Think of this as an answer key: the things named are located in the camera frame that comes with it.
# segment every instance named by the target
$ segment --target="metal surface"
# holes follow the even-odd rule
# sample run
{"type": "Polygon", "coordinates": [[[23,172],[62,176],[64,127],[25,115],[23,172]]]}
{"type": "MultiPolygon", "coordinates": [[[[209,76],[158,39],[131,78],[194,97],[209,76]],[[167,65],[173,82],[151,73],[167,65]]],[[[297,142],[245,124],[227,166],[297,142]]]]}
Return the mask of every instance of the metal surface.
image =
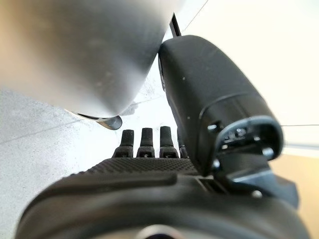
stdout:
{"type": "Polygon", "coordinates": [[[124,111],[151,67],[176,0],[3,0],[0,79],[97,118],[124,111]]]}

